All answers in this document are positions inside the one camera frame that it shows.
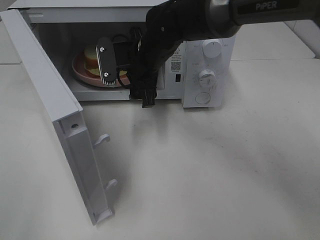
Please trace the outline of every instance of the pink plate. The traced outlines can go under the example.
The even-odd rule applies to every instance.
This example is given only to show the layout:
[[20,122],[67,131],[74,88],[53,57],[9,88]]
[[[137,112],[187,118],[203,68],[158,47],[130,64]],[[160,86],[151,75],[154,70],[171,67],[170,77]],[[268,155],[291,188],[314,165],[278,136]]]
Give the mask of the pink plate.
[[[100,88],[110,88],[110,86],[104,85],[101,82],[100,77],[92,77],[87,74],[85,69],[85,55],[83,52],[80,52],[77,56],[74,57],[72,60],[72,70],[74,74],[77,76],[77,78],[86,84],[100,87]],[[130,84],[130,81],[128,77],[124,74],[120,76],[120,79],[124,85]],[[121,84],[116,81],[116,87],[121,87]]]

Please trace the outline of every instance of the white microwave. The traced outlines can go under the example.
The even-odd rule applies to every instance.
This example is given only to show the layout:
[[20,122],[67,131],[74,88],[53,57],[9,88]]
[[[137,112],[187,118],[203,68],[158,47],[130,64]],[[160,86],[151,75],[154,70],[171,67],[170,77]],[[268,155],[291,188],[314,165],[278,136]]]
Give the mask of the white microwave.
[[[144,29],[148,10],[163,0],[17,0],[0,17],[48,112],[75,181],[96,224],[114,213],[101,180],[94,149],[110,140],[90,139],[81,101],[129,100],[129,90],[88,85],[74,75],[75,56],[101,37],[128,36]],[[181,99],[185,108],[222,103],[235,38],[183,42],[159,71],[157,98]]]

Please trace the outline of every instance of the table surface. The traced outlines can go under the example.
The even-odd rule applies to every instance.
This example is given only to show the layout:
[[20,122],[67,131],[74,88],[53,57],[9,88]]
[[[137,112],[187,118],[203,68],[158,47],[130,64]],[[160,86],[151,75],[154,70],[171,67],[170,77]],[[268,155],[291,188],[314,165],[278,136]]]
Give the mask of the table surface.
[[232,60],[312,59],[316,55],[284,22],[249,24],[235,38]]
[[0,239],[319,239],[319,66],[232,61],[220,108],[83,104],[119,181],[116,216],[92,226],[31,80],[0,64]]

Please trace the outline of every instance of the open microwave door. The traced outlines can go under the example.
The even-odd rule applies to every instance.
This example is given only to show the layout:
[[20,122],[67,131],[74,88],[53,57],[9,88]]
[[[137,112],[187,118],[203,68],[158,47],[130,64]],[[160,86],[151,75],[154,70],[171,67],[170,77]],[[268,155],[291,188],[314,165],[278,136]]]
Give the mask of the open microwave door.
[[92,143],[82,107],[43,50],[18,10],[0,12],[0,17],[25,71],[29,75],[54,126],[92,224],[112,216],[108,189],[115,179],[103,184],[94,148],[109,141],[107,134]]

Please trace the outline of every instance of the black cable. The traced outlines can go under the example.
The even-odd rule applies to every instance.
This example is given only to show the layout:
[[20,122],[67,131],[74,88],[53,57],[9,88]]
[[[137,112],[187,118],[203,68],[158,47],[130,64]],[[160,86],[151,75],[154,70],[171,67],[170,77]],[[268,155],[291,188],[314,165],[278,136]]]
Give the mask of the black cable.
[[121,79],[120,79],[120,71],[121,71],[121,69],[119,69],[119,68],[116,70],[116,77],[118,78],[118,82],[120,83],[120,85],[124,89],[130,89],[131,88],[131,84],[124,85],[124,83],[121,81]]

